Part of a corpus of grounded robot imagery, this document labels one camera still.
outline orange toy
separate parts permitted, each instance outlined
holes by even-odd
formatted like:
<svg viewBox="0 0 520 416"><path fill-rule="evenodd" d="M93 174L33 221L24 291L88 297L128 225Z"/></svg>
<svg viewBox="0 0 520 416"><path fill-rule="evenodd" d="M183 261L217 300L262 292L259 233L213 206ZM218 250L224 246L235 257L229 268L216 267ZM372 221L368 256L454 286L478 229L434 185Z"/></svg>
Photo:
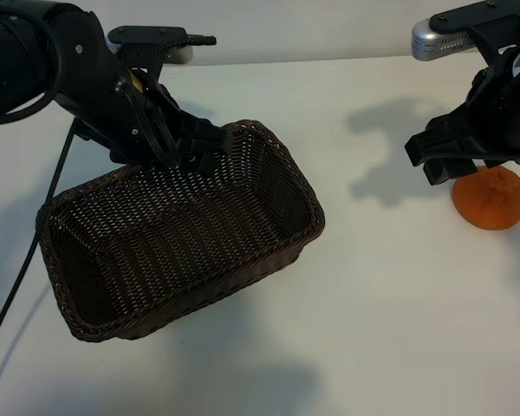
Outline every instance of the orange toy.
<svg viewBox="0 0 520 416"><path fill-rule="evenodd" d="M506 230L520 221L520 177L502 166L457 179L452 200L466 221L484 230Z"/></svg>

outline white tabletop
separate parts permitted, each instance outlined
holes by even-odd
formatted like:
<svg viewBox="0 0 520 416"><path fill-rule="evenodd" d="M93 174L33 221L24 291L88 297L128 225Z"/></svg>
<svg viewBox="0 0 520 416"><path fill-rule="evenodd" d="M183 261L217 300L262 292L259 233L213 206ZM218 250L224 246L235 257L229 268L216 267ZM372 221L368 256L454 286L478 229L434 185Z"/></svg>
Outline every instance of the white tabletop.
<svg viewBox="0 0 520 416"><path fill-rule="evenodd" d="M184 109L277 134L326 230L287 269L139 341L73 338L37 253L0 333L0 415L520 415L520 225L467 224L451 184L430 187L403 149L483 66L166 68ZM54 105L0 127L0 308L70 120ZM60 187L113 168L77 140Z"/></svg>

